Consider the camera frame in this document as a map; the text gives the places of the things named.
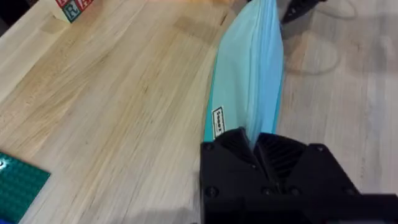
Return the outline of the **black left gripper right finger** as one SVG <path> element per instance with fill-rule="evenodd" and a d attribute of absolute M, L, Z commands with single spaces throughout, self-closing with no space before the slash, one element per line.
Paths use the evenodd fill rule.
<path fill-rule="evenodd" d="M 324 144 L 303 142 L 277 134 L 259 135 L 254 155 L 270 186 L 254 198 L 299 197 L 360 198 L 361 192 Z"/>

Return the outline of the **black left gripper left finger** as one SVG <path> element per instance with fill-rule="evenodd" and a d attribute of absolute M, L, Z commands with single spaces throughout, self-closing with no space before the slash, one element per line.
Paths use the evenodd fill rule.
<path fill-rule="evenodd" d="M 257 200 L 271 195 L 271 183 L 250 150 L 243 128 L 201 143 L 200 188 L 206 203 Z"/>

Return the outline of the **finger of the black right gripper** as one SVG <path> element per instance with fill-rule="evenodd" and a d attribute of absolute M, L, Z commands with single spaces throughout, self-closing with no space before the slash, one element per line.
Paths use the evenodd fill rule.
<path fill-rule="evenodd" d="M 327 0 L 291 0 L 284 13 L 281 24 L 290 23 L 314 9 L 319 3 Z"/>

